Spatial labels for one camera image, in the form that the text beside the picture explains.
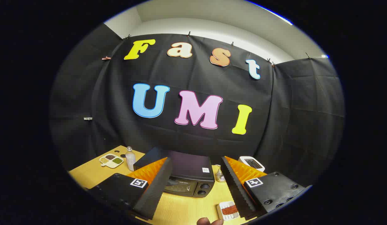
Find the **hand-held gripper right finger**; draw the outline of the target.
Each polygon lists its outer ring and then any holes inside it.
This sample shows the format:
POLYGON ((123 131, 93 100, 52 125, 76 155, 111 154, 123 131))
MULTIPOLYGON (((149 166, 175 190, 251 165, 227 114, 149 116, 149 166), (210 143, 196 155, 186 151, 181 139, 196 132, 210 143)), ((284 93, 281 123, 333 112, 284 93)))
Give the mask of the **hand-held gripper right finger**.
POLYGON ((239 215, 245 219, 272 213, 306 192, 280 172, 266 174, 233 158, 221 159, 221 171, 239 215))

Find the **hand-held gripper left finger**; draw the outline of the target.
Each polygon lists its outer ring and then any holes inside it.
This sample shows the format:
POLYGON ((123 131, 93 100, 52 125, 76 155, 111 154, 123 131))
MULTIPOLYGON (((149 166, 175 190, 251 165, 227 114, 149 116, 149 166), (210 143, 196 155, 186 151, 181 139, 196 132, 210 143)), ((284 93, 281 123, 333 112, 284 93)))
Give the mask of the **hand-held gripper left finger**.
POLYGON ((165 157, 128 175, 115 173, 87 192, 113 209, 149 220, 155 214, 171 171, 171 159, 165 157))

